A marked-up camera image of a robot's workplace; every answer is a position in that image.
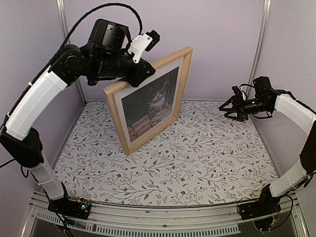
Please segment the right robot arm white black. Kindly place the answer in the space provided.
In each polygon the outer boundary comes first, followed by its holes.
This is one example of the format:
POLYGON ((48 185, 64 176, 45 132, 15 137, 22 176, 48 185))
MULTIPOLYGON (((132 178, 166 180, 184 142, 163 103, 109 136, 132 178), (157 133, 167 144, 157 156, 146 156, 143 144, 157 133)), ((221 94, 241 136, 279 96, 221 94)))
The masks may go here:
POLYGON ((306 137, 293 166, 262 189, 255 211, 266 215, 281 197, 301 185, 307 186, 316 174, 316 113, 290 91, 273 88, 268 77, 254 79, 251 87, 255 91, 252 99, 245 96, 241 86, 232 87, 233 96, 219 107, 226 118, 243 122, 249 115, 265 112, 266 118, 271 118, 277 112, 306 137))

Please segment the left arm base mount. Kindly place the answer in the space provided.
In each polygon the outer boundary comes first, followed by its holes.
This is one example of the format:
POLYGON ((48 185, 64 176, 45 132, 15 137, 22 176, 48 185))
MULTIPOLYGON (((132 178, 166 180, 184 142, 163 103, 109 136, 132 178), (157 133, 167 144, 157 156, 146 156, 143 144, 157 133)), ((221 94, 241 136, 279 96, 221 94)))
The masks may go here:
POLYGON ((62 197, 57 200, 49 200, 48 210, 64 216, 87 220, 91 202, 83 198, 70 200, 68 197, 62 197))

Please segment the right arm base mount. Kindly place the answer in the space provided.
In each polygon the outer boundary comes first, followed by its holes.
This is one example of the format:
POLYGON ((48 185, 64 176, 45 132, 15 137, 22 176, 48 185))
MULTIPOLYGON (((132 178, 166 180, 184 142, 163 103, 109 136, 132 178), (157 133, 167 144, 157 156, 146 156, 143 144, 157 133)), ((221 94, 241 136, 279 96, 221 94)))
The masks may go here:
POLYGON ((270 186, 267 185, 262 189, 257 201, 238 204, 237 211, 242 220, 273 214, 281 210, 280 199, 281 197, 272 196, 270 186))

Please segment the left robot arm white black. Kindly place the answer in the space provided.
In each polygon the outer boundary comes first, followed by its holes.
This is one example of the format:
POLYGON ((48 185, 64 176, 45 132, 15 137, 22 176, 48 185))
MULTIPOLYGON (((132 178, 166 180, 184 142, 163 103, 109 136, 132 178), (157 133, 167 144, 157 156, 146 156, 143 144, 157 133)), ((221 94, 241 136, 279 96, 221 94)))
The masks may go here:
POLYGON ((65 186, 46 163, 35 120, 49 103, 79 77, 85 76, 94 86, 101 80, 125 79, 138 87, 155 73, 142 59, 160 36, 156 31, 130 37, 127 26, 99 19, 95 22, 86 45, 65 45, 48 63, 39 78, 30 83, 26 93, 7 116, 0 142, 12 157, 27 168, 46 191, 51 206, 62 214, 87 210, 82 199, 71 201, 65 186))

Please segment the light wooden picture frame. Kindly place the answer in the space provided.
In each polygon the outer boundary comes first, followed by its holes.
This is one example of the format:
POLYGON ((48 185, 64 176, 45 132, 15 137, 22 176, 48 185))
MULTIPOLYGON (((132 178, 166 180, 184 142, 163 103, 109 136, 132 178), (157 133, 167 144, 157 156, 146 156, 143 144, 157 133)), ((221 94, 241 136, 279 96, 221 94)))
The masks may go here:
MULTIPOLYGON (((166 55, 166 56, 164 56, 164 57, 162 57, 162 58, 160 58, 157 61, 152 63, 152 66, 156 70, 156 69, 159 69, 162 66, 172 62, 173 60, 179 59, 181 57, 184 58, 183 70, 182 70, 182 74, 183 74, 182 75, 182 82, 180 84, 179 94, 178 94, 177 101, 176 101, 177 102, 176 111, 175 111, 174 119, 171 120, 170 124, 172 122, 176 121, 176 119, 178 118, 178 115, 179 115, 179 111, 180 111, 180 107, 181 107, 181 103, 182 103, 182 99, 183 99, 183 95, 184 95, 184 91, 185 91, 185 87, 186 87, 188 72, 189 72, 189 68, 190 68, 190 64, 191 64, 192 55, 193 55, 193 49, 191 47, 187 46, 187 47, 182 48, 180 50, 177 50, 169 55, 166 55)), ((115 126, 116 132, 118 134, 118 138, 119 138, 121 146, 122 146, 122 138, 121 138, 121 135, 119 134, 121 132, 121 129, 119 127, 120 121, 119 121, 119 117, 118 117, 117 112, 116 112, 117 109, 116 109, 114 94, 117 91, 125 88, 127 85, 129 85, 128 82, 126 82, 123 79, 120 79, 119 81, 117 81, 117 82, 115 82, 115 83, 113 83, 113 84, 111 84, 103 89, 104 94, 105 94, 106 99, 107 99, 107 105, 108 105, 109 110, 111 112, 112 121, 114 122, 114 126, 115 126)))

